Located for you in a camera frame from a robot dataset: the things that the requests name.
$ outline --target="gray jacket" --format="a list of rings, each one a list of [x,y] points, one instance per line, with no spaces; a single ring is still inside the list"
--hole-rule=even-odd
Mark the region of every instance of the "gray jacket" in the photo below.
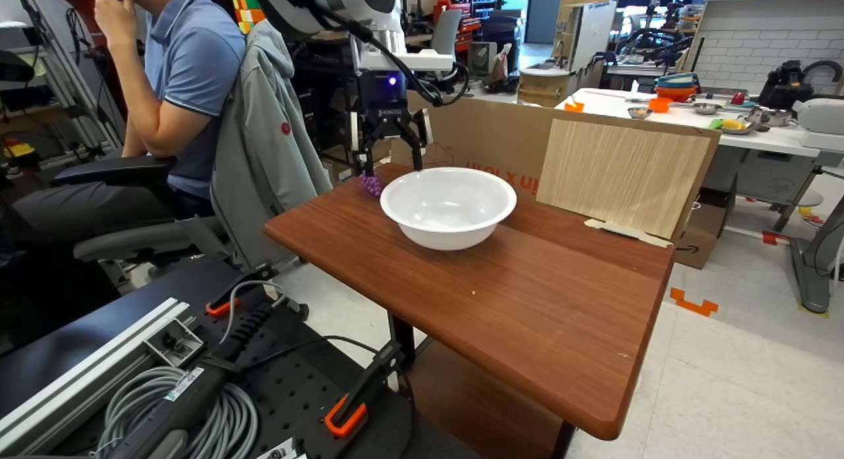
[[[250,267],[292,259],[263,234],[263,225],[332,188],[305,131],[292,77],[284,39],[262,21],[247,38],[211,180],[214,210],[238,260]]]

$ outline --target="man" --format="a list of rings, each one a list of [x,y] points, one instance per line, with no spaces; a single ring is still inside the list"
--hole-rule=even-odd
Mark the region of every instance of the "man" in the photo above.
[[[210,0],[94,2],[129,110],[124,158],[175,156],[169,186],[193,212],[210,214],[220,113],[245,53],[244,36]],[[143,65],[136,52],[135,3],[150,13]],[[172,221],[150,191],[103,183],[35,192],[14,207],[31,243],[75,243]]]

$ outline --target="gray pants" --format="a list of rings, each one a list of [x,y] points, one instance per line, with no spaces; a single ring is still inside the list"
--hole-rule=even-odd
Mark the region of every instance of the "gray pants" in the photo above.
[[[183,204],[200,216],[213,213],[207,200],[177,191]],[[130,228],[172,222],[173,216],[147,189],[105,183],[63,185],[33,192],[12,205],[24,227],[18,241],[76,243]]]

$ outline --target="man's hand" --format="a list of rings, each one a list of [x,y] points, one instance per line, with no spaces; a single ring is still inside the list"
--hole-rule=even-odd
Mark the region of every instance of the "man's hand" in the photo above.
[[[94,18],[105,34],[109,48],[135,48],[135,0],[94,0]]]

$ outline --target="white bowl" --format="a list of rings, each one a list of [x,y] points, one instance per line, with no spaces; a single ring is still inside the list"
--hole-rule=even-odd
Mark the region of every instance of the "white bowl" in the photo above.
[[[485,171],[430,168],[393,180],[380,208],[413,242],[453,251],[487,239],[516,208],[516,192]]]

